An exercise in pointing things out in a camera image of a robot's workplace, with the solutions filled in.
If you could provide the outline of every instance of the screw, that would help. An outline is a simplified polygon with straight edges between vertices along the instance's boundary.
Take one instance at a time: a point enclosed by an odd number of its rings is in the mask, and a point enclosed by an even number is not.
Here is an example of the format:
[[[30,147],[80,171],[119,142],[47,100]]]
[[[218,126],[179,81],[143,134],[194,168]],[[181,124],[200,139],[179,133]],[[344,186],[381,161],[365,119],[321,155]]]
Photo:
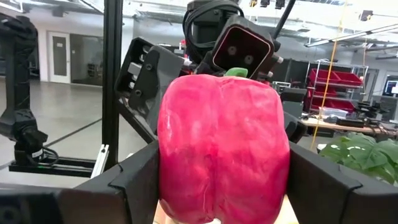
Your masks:
[[[146,68],[148,71],[151,71],[151,70],[152,70],[152,65],[151,65],[151,64],[146,64],[146,65],[145,65],[145,68]]]
[[[135,93],[136,93],[137,96],[141,96],[142,95],[141,90],[136,90]]]

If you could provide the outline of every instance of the concrete floor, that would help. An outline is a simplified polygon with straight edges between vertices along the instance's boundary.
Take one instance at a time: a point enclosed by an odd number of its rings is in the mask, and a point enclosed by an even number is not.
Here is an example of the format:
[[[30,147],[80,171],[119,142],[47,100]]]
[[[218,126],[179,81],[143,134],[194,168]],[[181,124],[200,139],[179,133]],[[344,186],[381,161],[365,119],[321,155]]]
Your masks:
[[[58,83],[31,83],[31,109],[39,129],[49,135],[52,142],[74,132],[101,117],[102,89],[91,86],[66,85]],[[4,79],[0,78],[0,113],[6,108]],[[304,137],[299,144],[310,148],[312,138]],[[328,138],[317,138],[317,143],[328,142]],[[96,159],[101,145],[101,122],[60,141],[51,149],[60,156]],[[121,117],[119,128],[119,160],[136,152],[146,143]],[[13,160],[14,143],[0,136],[0,167]],[[87,179],[56,175],[27,174],[0,170],[0,182],[8,184],[42,185],[48,187],[74,187]]]

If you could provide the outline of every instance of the metal pole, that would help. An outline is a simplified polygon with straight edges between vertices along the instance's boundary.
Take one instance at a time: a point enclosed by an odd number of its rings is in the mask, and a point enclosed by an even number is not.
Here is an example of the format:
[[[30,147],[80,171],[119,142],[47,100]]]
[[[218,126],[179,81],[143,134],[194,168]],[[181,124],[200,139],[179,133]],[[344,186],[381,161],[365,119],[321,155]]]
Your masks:
[[[108,147],[105,170],[118,163],[119,113],[116,78],[121,67],[123,0],[104,0],[102,143]]]
[[[287,18],[289,17],[289,14],[292,11],[295,2],[296,2],[296,0],[290,0],[289,3],[287,3],[285,11],[284,11],[283,15],[280,17],[280,20],[275,28],[275,32],[273,35],[274,39],[278,38],[279,33],[282,30],[283,26],[285,25],[285,22],[286,22]]]

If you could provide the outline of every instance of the wall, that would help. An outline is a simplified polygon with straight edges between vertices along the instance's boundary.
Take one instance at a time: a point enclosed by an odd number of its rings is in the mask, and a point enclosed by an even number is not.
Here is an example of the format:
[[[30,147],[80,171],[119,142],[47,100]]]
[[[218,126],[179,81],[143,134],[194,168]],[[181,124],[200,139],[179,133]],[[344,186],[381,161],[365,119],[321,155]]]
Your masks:
[[[0,7],[0,12],[10,16],[22,15],[18,12],[10,11]],[[45,9],[34,8],[28,14],[23,14],[31,19],[38,31],[39,40],[39,60],[40,60],[40,80],[49,81],[50,67],[49,67],[49,48],[48,48],[48,32],[63,32],[67,34],[80,34],[88,36],[103,36],[103,16],[93,14],[80,14],[69,12],[65,17],[53,17],[51,11]],[[121,57],[127,52],[128,46],[132,39],[132,31],[134,20],[123,19],[123,36],[122,38],[122,53]]]

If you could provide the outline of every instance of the ceiling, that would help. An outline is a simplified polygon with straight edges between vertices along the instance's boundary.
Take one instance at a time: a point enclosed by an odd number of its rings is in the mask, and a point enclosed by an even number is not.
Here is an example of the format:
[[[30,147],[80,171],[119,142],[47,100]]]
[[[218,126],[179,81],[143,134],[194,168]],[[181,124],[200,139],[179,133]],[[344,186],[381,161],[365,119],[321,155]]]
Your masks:
[[[26,11],[33,7],[49,9],[62,7],[63,10],[71,12],[99,14],[98,9],[103,10],[103,0],[85,0],[92,2],[97,10],[82,4],[79,0],[2,0],[4,1],[14,7],[19,7],[16,3],[23,2]],[[249,1],[239,1],[246,18],[267,27],[272,32],[284,8],[275,9],[275,0],[271,0],[271,5],[267,8],[259,7],[259,4],[256,7],[249,7]],[[151,18],[168,22],[172,26],[174,23],[181,23],[187,4],[187,0],[124,0],[123,13],[124,16],[134,17],[137,21]],[[358,19],[363,10],[373,10],[374,15],[369,21],[362,22]],[[348,35],[362,30],[398,24],[396,15],[398,15],[398,1],[396,0],[348,0],[346,6],[345,1],[342,0],[298,0],[281,35],[295,38],[301,43],[309,40],[330,39],[338,35],[340,22],[343,28],[343,33],[340,35]],[[358,37],[342,41],[340,45],[352,50],[362,49],[365,45],[377,48],[398,45],[398,29],[368,35],[366,38]],[[370,54],[396,53],[396,49],[389,49],[385,52],[372,51]]]

